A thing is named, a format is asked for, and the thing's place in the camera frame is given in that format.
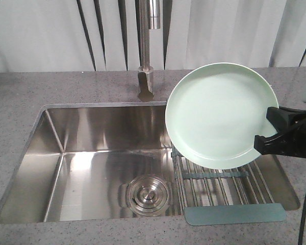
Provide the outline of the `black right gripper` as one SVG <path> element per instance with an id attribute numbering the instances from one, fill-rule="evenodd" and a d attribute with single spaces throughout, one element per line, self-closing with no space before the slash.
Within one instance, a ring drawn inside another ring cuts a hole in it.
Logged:
<path id="1" fill-rule="evenodd" d="M 270 137 L 256 135 L 254 149 L 262 155 L 306 158 L 306 110 L 269 107 L 266 118 L 277 133 Z"/>

